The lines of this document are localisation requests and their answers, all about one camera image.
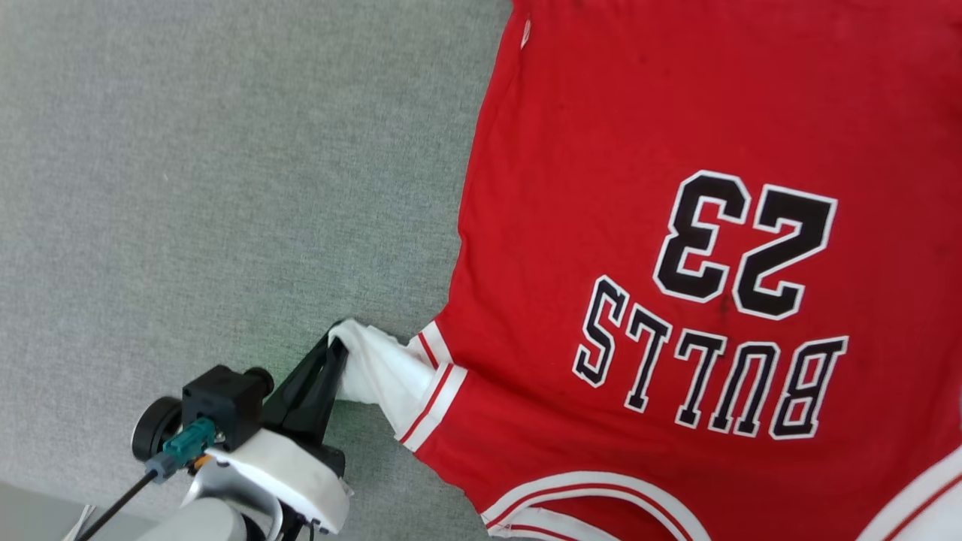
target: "gray fabric surface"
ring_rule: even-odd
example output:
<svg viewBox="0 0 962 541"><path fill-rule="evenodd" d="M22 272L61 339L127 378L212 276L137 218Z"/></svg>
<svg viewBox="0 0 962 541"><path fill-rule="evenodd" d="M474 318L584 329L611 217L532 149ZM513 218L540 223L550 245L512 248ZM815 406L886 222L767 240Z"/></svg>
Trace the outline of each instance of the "gray fabric surface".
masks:
<svg viewBox="0 0 962 541"><path fill-rule="evenodd" d="M0 479L109 504L155 398L443 306L504 0L0 0ZM344 539L484 539L340 404ZM158 518L186 490L148 487Z"/></svg>

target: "basketball jersey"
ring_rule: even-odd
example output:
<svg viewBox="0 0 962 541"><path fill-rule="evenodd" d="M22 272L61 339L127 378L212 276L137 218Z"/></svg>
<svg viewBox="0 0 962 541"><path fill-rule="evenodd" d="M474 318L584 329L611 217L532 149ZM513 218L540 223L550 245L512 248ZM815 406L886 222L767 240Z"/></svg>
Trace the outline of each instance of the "basketball jersey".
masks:
<svg viewBox="0 0 962 541"><path fill-rule="evenodd" d="M518 0L401 443L492 535L897 536L962 476L960 8Z"/></svg>

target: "number 23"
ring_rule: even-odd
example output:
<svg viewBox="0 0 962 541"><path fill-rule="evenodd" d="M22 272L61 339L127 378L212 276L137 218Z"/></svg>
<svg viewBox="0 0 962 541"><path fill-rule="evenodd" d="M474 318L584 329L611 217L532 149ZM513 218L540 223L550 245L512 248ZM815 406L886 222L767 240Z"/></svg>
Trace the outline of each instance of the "number 23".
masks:
<svg viewBox="0 0 962 541"><path fill-rule="evenodd" d="M685 261L690 254L710 256L715 247L719 227L699 220L705 203L719 205L718 219L744 224L750 201L737 176L699 171L681 183L654 272L662 293L695 302L722 293L727 265L703 261L698 270L688 270ZM752 227L775 234L785 226L794 230L742 256L732 289L739 311L769 320L798 312L805 286L780 280L772 290L761 282L827 246L837 204L830 197L765 185Z"/></svg>

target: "gray robot arm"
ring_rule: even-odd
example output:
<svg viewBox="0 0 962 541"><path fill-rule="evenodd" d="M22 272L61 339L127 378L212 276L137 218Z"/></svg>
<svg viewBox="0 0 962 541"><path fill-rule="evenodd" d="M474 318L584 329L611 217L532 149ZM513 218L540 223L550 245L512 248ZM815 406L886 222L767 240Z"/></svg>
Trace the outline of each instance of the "gray robot arm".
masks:
<svg viewBox="0 0 962 541"><path fill-rule="evenodd" d="M217 366L141 416L132 438L147 475L79 537L103 522L150 480L163 483L208 455L180 509L139 541L267 541L295 539L307 526L337 533L347 518L350 488L343 453L323 444L347 350L325 334L273 391L263 369L238 374ZM266 515L263 532L250 511Z"/></svg>

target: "cable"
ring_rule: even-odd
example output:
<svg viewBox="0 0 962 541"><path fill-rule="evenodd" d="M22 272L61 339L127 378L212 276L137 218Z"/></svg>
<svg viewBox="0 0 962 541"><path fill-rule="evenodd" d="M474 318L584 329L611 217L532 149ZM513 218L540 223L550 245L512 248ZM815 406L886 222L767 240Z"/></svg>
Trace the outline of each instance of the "cable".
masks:
<svg viewBox="0 0 962 541"><path fill-rule="evenodd" d="M291 527L291 529L284 534L284 537L281 539L281 541L296 541L297 534L300 533L301 526L301 523L297 523L296 526Z"/></svg>
<svg viewBox="0 0 962 541"><path fill-rule="evenodd" d="M143 476L139 481L137 481L137 484L131 487L131 489L128 490L126 494L120 497L120 500L117 500L116 503L111 505L111 508L107 509L107 512L101 515L99 519L97 519L97 522L93 523L93 525L90 528L87 528L87 531L85 531L83 535L78 537L77 541L90 541L90 538L93 537L93 534L96 533L102 527L104 527L104 525L107 524L107 521L111 520L114 517L114 515L117 514L117 511L120 510L120 507L123 507L124 505L126 505L127 502L129 502L134 496L137 495L137 492L140 492L140 489L147 486L147 483L154 480L154 477L156 476L157 476L157 471L152 471L148 473L146 476Z"/></svg>

